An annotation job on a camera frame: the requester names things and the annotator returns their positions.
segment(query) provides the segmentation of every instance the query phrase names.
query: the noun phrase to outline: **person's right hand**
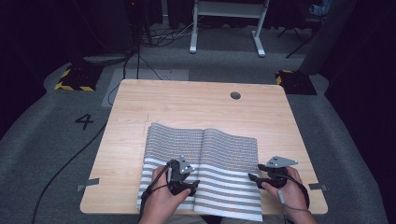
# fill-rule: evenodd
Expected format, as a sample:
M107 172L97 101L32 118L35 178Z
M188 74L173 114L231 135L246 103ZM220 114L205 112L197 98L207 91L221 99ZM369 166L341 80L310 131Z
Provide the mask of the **person's right hand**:
M287 167L288 175L293 177L300 184L303 184L303 181L298 174L298 171L292 167ZM270 184L263 182L262 187L266 189L271 195L279 200L279 196L277 194L277 189L272 187ZM285 200L285 212L291 217L294 223L317 223L311 213L308 211L305 203L305 197L301 192L300 188L292 182L288 180L286 185L281 189L283 198Z

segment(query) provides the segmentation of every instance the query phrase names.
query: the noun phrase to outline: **hand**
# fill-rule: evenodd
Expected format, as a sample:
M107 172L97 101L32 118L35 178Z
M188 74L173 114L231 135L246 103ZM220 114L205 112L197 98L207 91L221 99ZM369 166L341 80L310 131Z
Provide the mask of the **hand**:
M287 169L288 175L293 177L300 184L303 184L303 181L301 180L296 169L292 167L287 167ZM276 188L265 182L262 183L262 187L279 200ZM311 213L308 212L308 208L306 207L305 203L305 197L297 184L291 180L288 180L286 185L281 190L283 198L285 199L285 212L289 217L291 217L294 223L317 223Z
M158 167L152 172L151 181L153 181L163 166ZM178 195L173 195L166 186L166 171L158 179L157 183L152 187L154 190L146 201L145 210L139 224L163 224L171 217L177 207L189 196L190 189L185 189Z

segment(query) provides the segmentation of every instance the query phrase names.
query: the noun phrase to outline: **wooden table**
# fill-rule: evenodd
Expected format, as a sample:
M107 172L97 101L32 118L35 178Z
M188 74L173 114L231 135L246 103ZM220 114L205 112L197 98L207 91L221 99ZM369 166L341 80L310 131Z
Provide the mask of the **wooden table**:
M241 98L235 100L232 92ZM277 85L215 82L123 80L80 205L87 214L138 214L136 208L148 127L159 122L172 128L216 128L254 137L259 162L277 155L297 160L311 199L313 214L325 214L327 204L283 89ZM278 214L280 206L262 190L262 213Z

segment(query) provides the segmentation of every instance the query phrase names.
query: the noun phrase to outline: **gray and white striped fabric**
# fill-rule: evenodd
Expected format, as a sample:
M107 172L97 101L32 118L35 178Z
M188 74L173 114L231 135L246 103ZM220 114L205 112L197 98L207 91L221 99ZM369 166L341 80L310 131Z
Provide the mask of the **gray and white striped fabric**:
M159 165L184 155L195 168L186 179L201 180L194 197L188 197L179 209L198 213L262 221L260 191L248 179L258 174L257 141L254 138L223 133L215 129L173 129L152 123L143 165L140 196Z

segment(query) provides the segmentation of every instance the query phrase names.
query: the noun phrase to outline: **yellow and black hazard tape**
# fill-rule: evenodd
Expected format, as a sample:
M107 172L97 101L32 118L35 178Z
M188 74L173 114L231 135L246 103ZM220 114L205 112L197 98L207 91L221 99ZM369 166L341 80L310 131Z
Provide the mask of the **yellow and black hazard tape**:
M94 86L86 86L86 85L64 85L64 82L67 78L71 79L71 66L68 66L61 78L58 81L58 84L55 86L55 90L66 90L66 91L95 91Z
M279 70L275 73L275 78L276 78L276 84L278 86L282 86L282 77L280 74L285 74L285 73L293 73L293 71L290 70Z

